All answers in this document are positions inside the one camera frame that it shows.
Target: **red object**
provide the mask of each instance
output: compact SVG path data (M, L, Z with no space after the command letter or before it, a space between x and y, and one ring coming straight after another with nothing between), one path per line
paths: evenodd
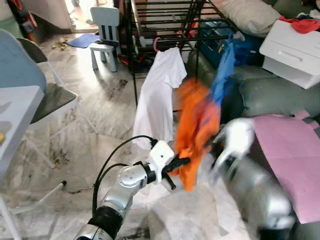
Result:
M155 40L154 40L154 42L153 42L153 50L155 51L155 52L158 52L159 51L159 49L157 48L157 42L158 42L158 40L160 40L161 39L161 37L156 37L155 38Z
M281 16L279 20L291 23L291 26L300 34L307 34L320 29L320 21L316 19L286 19L284 16Z
M14 5L16 6L17 9L19 9L20 11L22 10L23 5L22 5L21 0L11 0L11 2L14 3Z

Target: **white pillow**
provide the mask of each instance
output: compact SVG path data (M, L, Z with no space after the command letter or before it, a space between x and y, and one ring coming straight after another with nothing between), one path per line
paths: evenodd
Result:
M221 10L239 29L264 38L280 14L262 0L226 0Z

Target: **cushion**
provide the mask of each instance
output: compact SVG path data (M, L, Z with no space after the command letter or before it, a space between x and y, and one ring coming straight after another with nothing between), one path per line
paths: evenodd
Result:
M243 32L264 38L280 14L261 0L228 0L221 9Z
M301 0L278 0L273 8L288 19L295 18L299 13L309 14L311 5L301 5Z
M266 114L291 116L302 110L311 117L320 114L320 84L305 90L279 77L247 79L240 91L245 117Z
M185 66L185 69L188 73L188 76L194 76L196 71L196 59L197 52L192 51L189 54L188 62ZM200 51L199 52L199 80L206 85L208 88L211 87L212 82L214 81L216 75L215 68L207 60L206 56ZM234 75L239 80L246 79L268 79L275 78L276 76L260 67L242 65L234 68Z
M31 124L38 122L62 106L70 103L77 95L55 83L48 83L46 93L40 102Z
M262 0L262 1L271 6L275 5L275 3L277 2L277 0Z

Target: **doorway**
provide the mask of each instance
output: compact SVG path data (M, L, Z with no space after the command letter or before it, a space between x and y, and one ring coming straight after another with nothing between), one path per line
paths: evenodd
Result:
M113 0L64 0L72 24L73 32L95 32L98 26L92 21L90 9L112 4Z

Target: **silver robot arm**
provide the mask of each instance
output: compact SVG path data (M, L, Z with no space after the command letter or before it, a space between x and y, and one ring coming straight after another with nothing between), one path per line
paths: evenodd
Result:
M261 240L290 239L296 221L292 203L271 174L246 157L254 138L251 119L229 122L213 143L212 178L222 177L242 217Z
M254 141L254 124L239 118L228 123L212 143L213 178L221 176L230 194L238 204L242 216L254 226L260 240L286 240L295 222L287 194L259 165L245 158ZM166 179L190 159L180 159L164 141L150 151L147 163L123 167L115 184L105 195L88 224L74 240L114 240L132 205L133 196L149 183Z
M163 178L174 189L168 172L189 162L188 158L175 156L165 141L158 141L150 151L147 163L137 162L118 172L114 185L94 216L81 228L74 240L114 240L131 208L134 195L149 183L159 184Z

